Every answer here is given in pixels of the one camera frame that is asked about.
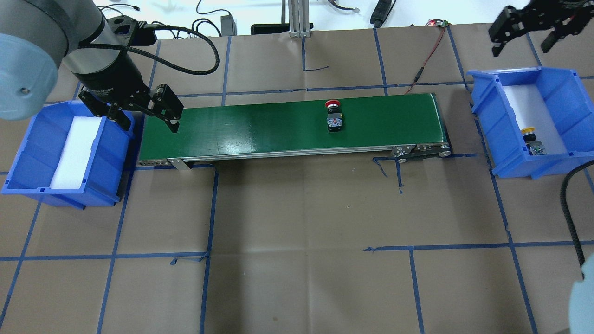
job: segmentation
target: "conveyor belt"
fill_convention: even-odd
[[[179,132],[147,118],[141,165],[394,150],[404,157],[449,145],[434,94],[340,99],[344,126],[329,133],[326,100],[186,109]]]

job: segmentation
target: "white foam insert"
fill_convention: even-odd
[[[98,117],[74,117],[50,189],[80,188],[100,124],[101,118]]]
[[[536,140],[545,146],[547,154],[566,153],[565,143],[559,136],[545,101],[535,84],[503,86],[507,100],[516,114],[519,130],[533,127]]]

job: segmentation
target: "black cable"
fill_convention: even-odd
[[[214,10],[214,11],[209,11],[209,12],[199,12],[199,11],[198,11],[198,6],[200,6],[200,2],[202,2],[202,0],[199,0],[199,1],[198,1],[198,4],[196,5],[196,12],[197,12],[198,14],[200,14],[200,15],[208,15],[208,14],[212,14],[212,13],[214,13],[214,12],[219,12],[219,11],[227,12],[227,14],[231,15],[231,12],[230,12],[230,11],[228,11],[228,10],[223,10],[223,9],[220,9],[220,10]]]
[[[181,67],[178,65],[175,65],[171,62],[168,62],[167,60],[158,57],[156,55],[153,55],[152,53],[146,52],[144,50],[141,49],[136,49],[136,48],[132,48],[130,46],[123,46],[123,45],[111,45],[111,44],[89,44],[89,45],[85,45],[85,46],[80,46],[81,49],[107,49],[107,50],[119,50],[119,51],[127,51],[127,52],[133,52],[133,53],[137,53],[139,55],[151,58],[155,61],[160,62],[161,64],[167,66],[167,67],[171,67],[174,70],[183,72],[183,73],[187,73],[187,74],[192,74],[192,75],[206,75],[206,74],[211,74],[213,72],[215,72],[217,70],[217,68],[219,67],[219,52],[217,51],[216,46],[214,45],[213,41],[211,41],[208,37],[206,37],[205,35],[197,32],[197,31],[193,31],[191,29],[185,28],[185,27],[174,27],[174,26],[159,26],[159,27],[153,27],[151,28],[152,30],[180,30],[180,31],[185,31],[187,33],[190,34],[194,34],[196,36],[198,36],[199,38],[203,39],[204,41],[206,41],[208,43],[208,45],[210,45],[210,47],[212,48],[213,52],[214,52],[214,66],[213,68],[206,70],[206,71],[194,71],[194,70],[190,70],[187,69],[185,67]]]
[[[335,8],[338,8],[338,9],[340,9],[340,10],[343,10],[343,11],[353,11],[353,12],[359,12],[359,8],[352,8],[352,7],[342,7],[342,6],[340,6],[340,5],[338,5],[338,4],[336,3],[336,0],[328,0],[328,2],[329,2],[329,3],[331,3],[331,4],[332,4],[332,6],[334,6]]]
[[[103,8],[101,8],[101,7],[97,7],[97,8],[99,8],[99,10],[101,10],[101,12],[102,12],[104,9],[109,9],[109,10],[112,10],[112,11],[116,11],[116,12],[118,12],[118,13],[119,13],[119,15],[123,15],[123,14],[124,14],[124,13],[122,13],[121,11],[119,11],[119,10],[117,10],[117,9],[115,9],[115,8],[112,8],[112,7],[103,7]]]
[[[584,264],[586,258],[584,257],[582,243],[580,242],[580,238],[578,238],[577,236],[576,227],[575,225],[573,225],[573,219],[571,218],[571,213],[569,213],[569,207],[567,206],[567,185],[569,184],[569,180],[571,180],[573,175],[592,165],[594,165],[594,160],[586,162],[578,167],[575,167],[571,172],[569,172],[565,176],[565,178],[563,179],[563,183],[561,184],[561,210],[563,210],[563,215],[565,216],[565,220],[567,221],[567,227],[569,228],[569,234],[571,235],[573,247],[576,249],[577,260],[580,263],[580,267]]]
[[[220,36],[223,36],[223,35],[221,34],[221,31],[220,31],[220,30],[219,30],[219,28],[217,27],[217,25],[216,25],[216,24],[214,24],[214,23],[213,23],[211,20],[209,20],[208,18],[199,18],[199,19],[195,20],[194,22],[192,22],[192,29],[193,29],[193,30],[196,30],[196,31],[198,31],[198,27],[200,26],[200,24],[203,24],[203,23],[210,24],[211,26],[213,26],[213,27],[214,27],[214,28],[217,30],[217,33],[219,34],[219,37],[220,37]]]
[[[406,91],[405,95],[408,94],[408,93],[410,93],[410,91],[416,85],[416,82],[419,81],[419,79],[421,78],[421,75],[423,74],[423,70],[425,69],[425,66],[427,65],[427,62],[429,61],[429,59],[431,59],[431,56],[433,56],[433,54],[435,53],[435,50],[437,50],[437,47],[440,45],[441,39],[444,37],[444,33],[445,32],[446,32],[446,28],[443,27],[441,29],[441,33],[440,33],[439,37],[437,37],[437,41],[433,45],[433,49],[431,49],[431,52],[429,53],[429,56],[427,56],[427,58],[425,58],[425,61],[423,62],[423,65],[421,66],[421,68],[419,69],[419,71],[416,73],[415,79],[412,81],[412,84],[410,85],[410,87]]]
[[[160,25],[162,25],[162,26],[164,26],[164,25],[165,25],[165,23],[162,23],[162,22],[159,22],[159,21],[153,21],[153,22],[151,22],[150,24],[160,24]],[[172,30],[172,29],[170,29],[169,31],[171,31],[171,34],[173,35],[173,38],[175,38],[176,36],[175,36],[175,33],[173,32],[173,30]]]
[[[392,8],[394,8],[394,5],[396,5],[396,0],[394,0],[394,2],[392,2],[392,6],[390,6],[390,9],[388,10],[388,14],[386,14],[386,19],[384,21],[388,20],[388,16],[390,16],[390,13],[392,12]]]
[[[107,6],[98,6],[97,8],[99,9],[104,9],[104,8],[110,8],[112,9],[113,6],[126,6],[126,7],[130,7],[133,8],[135,11],[140,11],[140,7],[138,6],[132,6],[132,5],[128,5],[128,4],[111,4],[111,5],[107,5]]]

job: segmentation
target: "blue tape line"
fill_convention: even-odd
[[[474,81],[448,81],[442,83],[416,83],[415,86],[437,86],[440,84],[443,85],[457,85],[457,84],[468,84],[474,83]],[[410,87],[412,84],[397,84],[396,87]]]
[[[530,49],[532,50],[534,59],[536,59],[536,63],[539,66],[542,66],[541,59],[540,59],[540,57],[538,57],[538,53],[536,52],[536,48],[534,47],[534,44],[532,44],[532,39],[530,38],[530,34],[526,34],[526,38],[528,39],[528,44],[530,44]]]
[[[164,166],[136,166],[134,167],[135,171],[158,171],[161,169],[175,169],[175,167],[171,165],[164,165]]]
[[[8,304],[10,304],[10,299],[12,298],[12,293],[14,292],[14,287],[17,284],[18,274],[21,272],[21,267],[23,266],[23,260],[25,258],[25,254],[27,254],[27,248],[29,247],[29,242],[31,241],[31,235],[33,235],[33,229],[35,228],[35,223],[37,222],[37,216],[39,215],[39,209],[41,209],[40,201],[37,202],[37,207],[35,208],[35,213],[33,214],[33,218],[31,220],[31,225],[29,226],[27,238],[25,239],[23,249],[21,250],[21,256],[19,257],[17,268],[14,271],[14,275],[12,276],[12,282],[10,283],[10,289],[8,289],[8,295],[6,296],[6,300],[4,301],[2,313],[0,314],[0,329],[2,328],[2,324],[4,323],[4,318],[6,317],[6,312],[8,310]]]
[[[320,88],[306,88],[308,92],[322,92],[326,90],[352,90],[352,89],[373,89],[373,88],[386,88],[384,85],[373,85],[373,86],[345,86],[345,87],[320,87]]]
[[[378,165],[380,167],[381,173],[384,174],[385,177],[388,177],[388,175],[386,174],[386,172],[384,171],[384,168],[381,166],[380,161],[377,158],[373,158],[371,159],[376,165]]]
[[[231,36],[227,40],[227,52],[225,58],[225,74],[223,76],[223,97],[221,98],[221,105],[225,105],[227,96],[227,79],[229,76],[229,55],[231,54]]]
[[[447,34],[450,36],[451,48],[454,50],[454,56],[456,57],[456,62],[458,63],[458,70],[460,70],[460,76],[462,76],[462,82],[464,82],[466,90],[470,91],[466,82],[466,77],[464,76],[464,68],[462,67],[462,61],[460,61],[460,54],[458,53],[458,48],[456,47],[456,42],[454,41],[454,35],[451,33],[450,26],[447,26],[445,28],[447,29]]]
[[[80,85],[81,85],[81,83],[79,81],[78,84],[76,85],[76,88],[74,89],[74,95],[72,96],[73,100],[76,100],[76,97],[78,95],[78,90],[80,89]]]
[[[194,168],[214,168],[214,165],[212,163],[201,163],[201,164],[196,164],[196,165],[191,165],[190,169],[194,169]],[[125,169],[126,171],[158,171],[161,169],[175,169],[174,166],[172,165],[162,165],[162,166],[136,166],[134,168],[127,168]]]
[[[156,257],[190,257],[206,256],[206,251],[186,251],[177,253],[142,253],[142,254],[117,254],[116,259],[153,259]]]
[[[58,261],[58,260],[107,260],[115,259],[153,259],[159,257],[193,257],[207,256],[207,251],[190,251],[174,253],[138,253],[138,254],[84,254],[84,255],[43,255],[43,256],[25,256],[23,261]],[[0,262],[19,261],[18,256],[0,257]]]
[[[320,67],[320,68],[312,68],[310,70],[306,70],[305,69],[305,37],[301,38],[301,68],[303,69],[303,72],[309,72],[309,71],[319,71],[319,70],[323,70],[325,68],[329,68],[330,66],[324,66],[324,67]]]
[[[526,291],[526,285],[524,284],[524,277],[522,276],[522,270],[520,269],[520,262],[518,261],[518,256],[516,254],[516,248],[511,243],[511,256],[514,260],[514,266],[516,267],[516,273],[518,275],[518,281],[520,282],[520,289],[522,290],[522,297],[524,298],[524,305],[526,306],[526,311],[528,312],[528,319],[530,320],[530,327],[532,328],[533,334],[538,334],[538,329],[536,328],[536,321],[534,319],[534,315],[532,314],[532,307],[530,306],[530,300],[528,299],[528,292]]]
[[[590,184],[590,189],[592,190],[592,194],[594,194],[594,182],[592,182],[592,177],[590,177],[590,172],[587,169],[584,169],[584,174],[586,174],[586,179]]]
[[[254,94],[275,94],[275,93],[292,93],[292,92],[300,92],[305,90],[305,88],[297,88],[297,89],[274,89],[274,90],[253,90],[248,92],[231,92],[227,93],[227,95],[254,95]]]
[[[415,292],[416,316],[419,320],[419,333],[425,334],[425,326],[423,325],[423,312],[421,310],[421,296],[419,295],[419,283],[416,279],[415,255],[412,250],[409,250],[410,255],[410,274],[412,276],[412,288]]]
[[[409,245],[409,246],[383,246],[383,247],[367,247],[363,251],[412,251],[412,250],[471,250],[483,248],[505,248],[509,247],[508,243],[498,244],[451,244],[451,245]]]
[[[594,245],[594,240],[582,240],[582,245]],[[514,242],[515,247],[551,247],[551,246],[573,246],[572,241],[533,241]]]
[[[381,82],[383,83],[384,96],[388,96],[388,86],[386,82],[386,71],[384,68],[384,58],[381,56],[380,38],[377,36],[377,29],[373,29],[373,36],[375,38],[375,47],[377,49],[377,56],[380,60]]]
[[[169,262],[170,266],[174,266],[177,264],[178,260],[186,260],[186,261],[193,261],[193,262],[202,262],[204,259],[207,259],[210,255],[208,253],[205,253],[205,255],[198,257],[197,259],[192,257],[191,259],[188,259],[186,257],[174,257],[173,260],[171,260],[171,262]]]
[[[208,252],[213,249],[214,216],[217,207],[217,193],[219,190],[219,172],[214,171],[213,200],[210,206],[210,229],[208,231]],[[204,334],[204,321],[206,319],[206,300],[208,295],[208,277],[210,276],[210,256],[206,258],[204,269],[204,283],[202,285],[202,308],[200,310],[200,334]]]
[[[478,156],[476,153],[459,153],[455,155],[449,155],[447,157],[475,157]]]
[[[396,163],[396,176],[398,177],[398,191],[402,194],[402,187],[404,187],[404,185],[402,184],[402,176],[400,175],[400,164],[397,160],[394,162]]]
[[[154,55],[157,57],[159,56],[159,52],[161,51],[161,40],[157,41],[157,51],[155,51]],[[157,61],[153,61],[153,69],[150,73],[150,80],[148,81],[148,87],[150,89],[153,88],[153,79],[154,79],[154,72],[157,70]]]
[[[392,156],[377,156],[377,157],[375,157],[373,159],[374,160],[377,160],[377,161],[396,160],[396,158],[395,157],[392,157]]]
[[[184,97],[203,97],[203,96],[223,96],[223,93],[200,93],[200,94],[180,94],[178,98],[183,99]]]
[[[115,264],[116,255],[118,253],[118,245],[119,239],[122,235],[122,225],[124,224],[124,216],[126,214],[126,208],[128,207],[128,199],[130,197],[130,188],[132,188],[132,180],[134,179],[134,171],[130,172],[130,176],[128,178],[128,184],[126,185],[126,195],[124,196],[124,200],[122,202],[122,212],[119,216],[118,222],[118,230],[115,235],[115,241],[113,242],[113,250],[112,250],[112,257],[111,261],[109,262],[109,271],[108,271],[108,278],[107,282],[105,283],[105,291],[103,292],[103,301],[101,303],[101,311],[99,313],[99,323],[97,324],[97,334],[101,333],[101,329],[103,328],[103,318],[105,317],[105,308],[108,303],[108,296],[109,296],[109,288],[111,286],[111,279],[113,276],[113,266]]]
[[[89,255],[42,255],[25,256],[25,261],[51,261],[51,260],[106,260],[111,259],[108,254],[89,254]]]
[[[510,230],[508,229],[507,215],[505,214],[505,209],[503,208],[503,201],[501,199],[501,194],[499,192],[499,186],[497,185],[497,180],[495,179],[495,175],[493,175],[493,172],[492,172],[493,167],[491,164],[491,160],[489,159],[489,157],[487,155],[485,139],[484,139],[484,136],[481,131],[481,126],[479,125],[479,122],[477,119],[475,119],[475,125],[476,125],[476,130],[478,131],[479,136],[481,137],[481,143],[483,145],[483,150],[486,155],[487,164],[489,165],[489,174],[491,176],[491,183],[493,184],[493,190],[495,191],[495,197],[497,198],[497,204],[499,205],[501,219],[503,220],[503,225],[505,227],[505,232],[507,234],[507,241],[510,246],[511,257],[514,261],[514,267],[516,268],[516,274],[518,276],[520,290],[522,291],[522,297],[524,298],[524,305],[526,306],[526,312],[528,313],[528,319],[530,320],[530,326],[532,328],[532,333],[538,334],[538,329],[536,328],[536,321],[534,319],[534,315],[532,314],[532,306],[530,306],[530,300],[528,299],[526,285],[524,284],[524,277],[522,275],[522,270],[520,268],[520,262],[518,261],[518,258],[517,258],[516,248],[514,246],[514,239],[511,236]]]

